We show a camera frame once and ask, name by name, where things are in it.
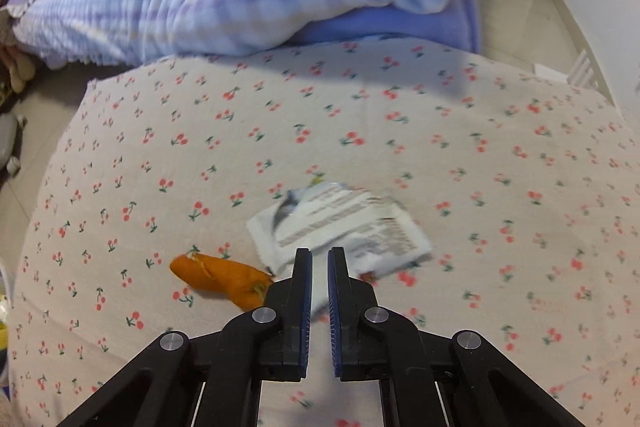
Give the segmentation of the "white foil snack wrapper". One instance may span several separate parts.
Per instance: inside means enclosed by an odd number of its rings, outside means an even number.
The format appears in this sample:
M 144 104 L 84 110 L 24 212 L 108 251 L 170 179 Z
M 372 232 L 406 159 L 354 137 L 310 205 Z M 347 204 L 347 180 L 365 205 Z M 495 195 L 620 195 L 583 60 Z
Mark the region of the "white foil snack wrapper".
M 408 211 L 392 198 L 344 183 L 294 188 L 247 222 L 258 257 L 277 280 L 293 271 L 296 251 L 312 254 L 311 314 L 328 306 L 329 251 L 345 251 L 352 277 L 378 280 L 426 261 L 433 245 Z

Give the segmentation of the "cherry print bed sheet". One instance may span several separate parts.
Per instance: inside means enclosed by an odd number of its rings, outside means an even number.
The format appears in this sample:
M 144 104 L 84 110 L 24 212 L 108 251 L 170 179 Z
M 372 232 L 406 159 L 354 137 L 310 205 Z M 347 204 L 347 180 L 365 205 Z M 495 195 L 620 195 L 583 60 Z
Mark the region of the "cherry print bed sheet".
M 238 308 L 171 261 L 314 255 L 308 377 L 263 426 L 376 426 L 333 376 L 326 255 L 426 331 L 474 329 L 588 426 L 639 421 L 639 135 L 593 90 L 410 39 L 168 57 L 90 83 L 10 314 L 15 420 L 53 426 L 169 329 Z

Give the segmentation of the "grey stroller frame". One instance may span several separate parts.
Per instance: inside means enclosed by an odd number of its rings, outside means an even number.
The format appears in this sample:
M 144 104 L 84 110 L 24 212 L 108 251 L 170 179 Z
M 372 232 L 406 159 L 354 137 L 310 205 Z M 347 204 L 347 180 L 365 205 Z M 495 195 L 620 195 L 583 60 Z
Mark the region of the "grey stroller frame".
M 21 161 L 13 151 L 18 132 L 25 127 L 23 115 L 3 113 L 0 117 L 0 161 L 9 176 L 16 176 L 21 169 Z

